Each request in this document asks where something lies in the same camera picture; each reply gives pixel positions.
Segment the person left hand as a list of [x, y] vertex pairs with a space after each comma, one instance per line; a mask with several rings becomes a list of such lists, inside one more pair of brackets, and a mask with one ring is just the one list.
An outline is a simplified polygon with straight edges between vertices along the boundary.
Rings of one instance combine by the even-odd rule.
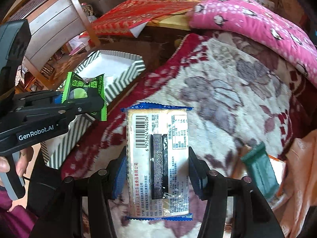
[[[32, 160], [34, 150], [32, 147], [22, 149], [20, 151], [20, 158], [16, 163], [16, 173], [19, 177], [22, 177], [26, 173], [27, 166]], [[7, 173], [10, 170], [8, 160], [1, 157], [1, 173]]]

